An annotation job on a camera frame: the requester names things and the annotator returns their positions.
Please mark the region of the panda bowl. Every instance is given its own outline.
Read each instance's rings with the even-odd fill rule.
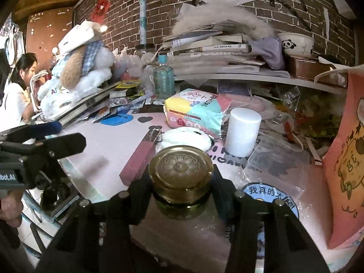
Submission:
[[[313,52],[313,38],[298,33],[279,33],[284,53],[291,56],[311,58]]]

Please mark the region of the pink desk mat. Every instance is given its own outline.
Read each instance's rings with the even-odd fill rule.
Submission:
[[[105,200],[127,189],[119,174],[149,127],[162,126],[163,132],[170,130],[164,113],[133,114],[133,117],[119,126],[86,120],[64,130],[65,134],[79,132],[86,138],[86,149],[69,157],[69,161]]]
[[[65,134],[80,132],[86,137],[85,151],[70,157],[69,160],[87,183],[103,195],[104,200],[127,189],[121,182],[119,174],[149,127],[162,126],[163,132],[171,129],[163,113],[133,114],[133,117],[131,122],[120,126],[107,126],[87,120],[64,130]],[[140,117],[144,118],[141,119],[144,123],[138,121]],[[222,145],[218,145],[217,151],[211,151],[208,152],[210,155],[220,153],[223,151]],[[221,175],[225,178],[236,178],[241,171],[239,165],[230,165],[217,157],[213,162],[217,164]],[[332,209],[321,167],[310,168],[307,190],[301,196],[299,203],[302,207],[300,220],[318,246],[331,272],[340,269],[351,258],[357,247],[343,250],[327,249],[326,244],[332,231]],[[215,212],[212,213],[210,215],[204,213],[192,221],[168,220],[159,212],[152,199],[147,217],[141,225],[132,228],[132,235],[148,250],[163,255],[174,263],[188,264],[189,269],[199,272],[223,272],[230,244],[224,238],[224,231],[216,218],[217,215]],[[257,272],[262,272],[263,263],[258,261],[257,265],[259,268]]]

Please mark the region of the white shelf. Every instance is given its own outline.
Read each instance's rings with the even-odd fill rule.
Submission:
[[[330,92],[332,94],[344,95],[346,94],[345,88],[336,88],[328,86],[321,83],[314,83],[311,81],[296,79],[296,78],[283,78],[276,76],[264,76],[256,74],[193,74],[193,75],[183,75],[175,76],[174,79],[178,80],[196,80],[196,79],[228,79],[228,80],[250,80],[250,81],[262,81],[262,82],[273,82],[273,83],[284,83],[297,85],[301,87],[308,87],[317,90],[322,90]]]

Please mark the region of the gold jar lid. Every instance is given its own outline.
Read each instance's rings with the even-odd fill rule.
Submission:
[[[155,192],[169,203],[193,203],[210,188],[213,165],[202,150],[173,146],[157,153],[149,164]]]

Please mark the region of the black hair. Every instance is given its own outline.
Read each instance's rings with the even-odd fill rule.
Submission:
[[[18,59],[16,65],[15,65],[13,73],[10,76],[10,81],[12,83],[19,84],[21,86],[21,88],[23,88],[25,90],[27,88],[27,85],[20,76],[20,70],[29,72],[29,69],[32,67],[34,62],[37,62],[37,56],[34,53],[28,52],[26,54],[23,54]]]

